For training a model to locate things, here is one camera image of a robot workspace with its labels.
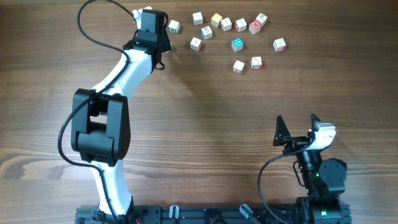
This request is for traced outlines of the red letter A block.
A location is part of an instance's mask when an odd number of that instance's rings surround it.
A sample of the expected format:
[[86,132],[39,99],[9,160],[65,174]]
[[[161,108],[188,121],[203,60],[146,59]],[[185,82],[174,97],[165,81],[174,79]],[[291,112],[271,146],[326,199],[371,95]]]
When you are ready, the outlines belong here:
[[237,60],[233,65],[233,72],[237,74],[242,74],[243,68],[244,68],[244,62]]

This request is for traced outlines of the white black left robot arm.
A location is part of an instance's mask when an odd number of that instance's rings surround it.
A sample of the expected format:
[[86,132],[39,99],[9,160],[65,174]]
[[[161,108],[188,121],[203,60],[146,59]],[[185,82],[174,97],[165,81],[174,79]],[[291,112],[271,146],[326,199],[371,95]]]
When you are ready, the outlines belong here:
[[137,30],[121,49],[118,64],[92,89],[79,89],[73,96],[72,149],[97,174],[105,219],[121,220],[133,207],[123,168],[131,141],[128,101],[146,77],[165,68],[162,54],[172,49],[167,13],[146,7],[133,16]]

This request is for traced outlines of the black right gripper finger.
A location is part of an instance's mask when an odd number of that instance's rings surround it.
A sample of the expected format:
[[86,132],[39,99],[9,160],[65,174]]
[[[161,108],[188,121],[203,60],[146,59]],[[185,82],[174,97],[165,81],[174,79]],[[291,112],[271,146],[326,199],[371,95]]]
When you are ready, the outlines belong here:
[[292,142],[290,132],[284,122],[282,115],[278,115],[276,119],[276,129],[273,140],[273,146],[284,146]]
[[318,131],[319,130],[318,124],[320,122],[319,117],[315,113],[312,113],[310,115],[310,121],[311,121],[311,125],[312,125],[312,131]]

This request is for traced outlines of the red top wooden block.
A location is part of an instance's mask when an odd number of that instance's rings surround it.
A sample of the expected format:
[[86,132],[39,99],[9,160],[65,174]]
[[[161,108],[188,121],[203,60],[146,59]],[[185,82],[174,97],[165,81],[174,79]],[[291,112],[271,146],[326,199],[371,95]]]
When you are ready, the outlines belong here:
[[257,20],[252,21],[249,24],[249,31],[251,34],[257,34],[261,30],[261,23]]

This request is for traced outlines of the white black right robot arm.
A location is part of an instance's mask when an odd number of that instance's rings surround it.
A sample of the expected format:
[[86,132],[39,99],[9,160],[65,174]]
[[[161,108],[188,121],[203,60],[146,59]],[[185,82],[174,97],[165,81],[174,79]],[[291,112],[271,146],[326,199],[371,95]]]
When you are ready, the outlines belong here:
[[336,128],[333,123],[320,121],[312,114],[312,128],[306,136],[291,136],[284,119],[277,117],[274,146],[284,146],[282,154],[294,155],[297,160],[293,166],[299,176],[300,186],[305,187],[306,197],[296,200],[295,223],[350,223],[348,205],[340,202],[345,192],[347,165],[340,159],[322,159],[321,152],[330,147]]

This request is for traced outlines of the red letter M block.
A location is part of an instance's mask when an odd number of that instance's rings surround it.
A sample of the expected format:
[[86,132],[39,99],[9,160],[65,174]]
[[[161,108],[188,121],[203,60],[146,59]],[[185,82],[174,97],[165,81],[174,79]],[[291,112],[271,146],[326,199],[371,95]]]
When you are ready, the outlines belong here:
[[202,45],[201,39],[198,39],[196,37],[194,37],[190,42],[190,48],[192,50],[199,51],[201,49],[201,45]]

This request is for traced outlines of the blue top spiral block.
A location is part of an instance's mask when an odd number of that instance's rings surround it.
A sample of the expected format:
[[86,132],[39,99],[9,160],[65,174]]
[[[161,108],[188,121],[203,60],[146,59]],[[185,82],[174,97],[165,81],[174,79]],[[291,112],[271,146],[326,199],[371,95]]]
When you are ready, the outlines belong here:
[[231,41],[231,47],[232,47],[232,49],[233,49],[235,52],[240,51],[240,50],[242,50],[243,47],[244,47],[244,42],[242,41],[241,38],[233,39],[233,40]]

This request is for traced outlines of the letter B wooden block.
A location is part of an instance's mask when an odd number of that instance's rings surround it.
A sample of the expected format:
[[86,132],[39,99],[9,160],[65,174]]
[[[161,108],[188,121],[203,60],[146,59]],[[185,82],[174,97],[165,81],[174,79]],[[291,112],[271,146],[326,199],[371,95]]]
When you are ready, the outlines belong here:
[[212,38],[213,32],[211,30],[211,27],[206,26],[201,28],[201,36],[203,37],[204,40]]

